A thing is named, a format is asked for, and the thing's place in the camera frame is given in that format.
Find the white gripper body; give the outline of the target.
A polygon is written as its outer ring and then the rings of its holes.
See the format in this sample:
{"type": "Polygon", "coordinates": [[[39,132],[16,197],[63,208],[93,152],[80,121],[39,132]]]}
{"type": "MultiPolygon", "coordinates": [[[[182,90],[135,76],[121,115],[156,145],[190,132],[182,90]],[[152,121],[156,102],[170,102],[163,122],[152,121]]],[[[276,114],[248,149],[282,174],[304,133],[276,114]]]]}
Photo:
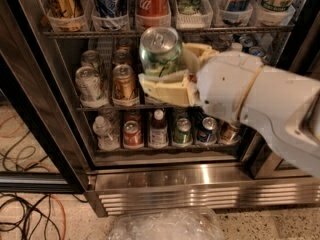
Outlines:
{"type": "Polygon", "coordinates": [[[244,99],[263,66],[259,57],[239,51],[209,58],[196,76],[204,112],[226,122],[238,121],[244,99]]]}

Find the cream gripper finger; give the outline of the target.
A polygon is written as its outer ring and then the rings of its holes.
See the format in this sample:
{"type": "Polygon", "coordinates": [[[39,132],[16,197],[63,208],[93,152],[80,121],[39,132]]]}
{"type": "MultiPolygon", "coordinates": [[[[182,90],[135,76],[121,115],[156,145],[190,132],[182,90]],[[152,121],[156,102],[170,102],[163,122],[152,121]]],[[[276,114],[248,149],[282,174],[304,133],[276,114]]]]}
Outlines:
{"type": "Polygon", "coordinates": [[[182,47],[182,57],[191,74],[196,74],[209,58],[218,54],[207,44],[183,43],[182,47]]]}
{"type": "Polygon", "coordinates": [[[163,103],[180,107],[194,106],[197,103],[196,83],[191,80],[188,70],[163,77],[141,73],[138,79],[145,94],[163,103]]]}

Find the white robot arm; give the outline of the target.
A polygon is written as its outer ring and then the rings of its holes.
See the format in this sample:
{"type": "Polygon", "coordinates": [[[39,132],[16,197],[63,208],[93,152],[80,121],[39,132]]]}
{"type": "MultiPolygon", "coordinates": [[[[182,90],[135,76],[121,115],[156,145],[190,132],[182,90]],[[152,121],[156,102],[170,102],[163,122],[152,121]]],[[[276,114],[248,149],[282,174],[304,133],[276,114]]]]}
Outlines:
{"type": "Polygon", "coordinates": [[[201,62],[188,48],[188,68],[164,77],[139,75],[143,91],[164,103],[199,106],[212,117],[259,132],[270,149],[320,177],[320,81],[268,66],[240,51],[201,62]]]}

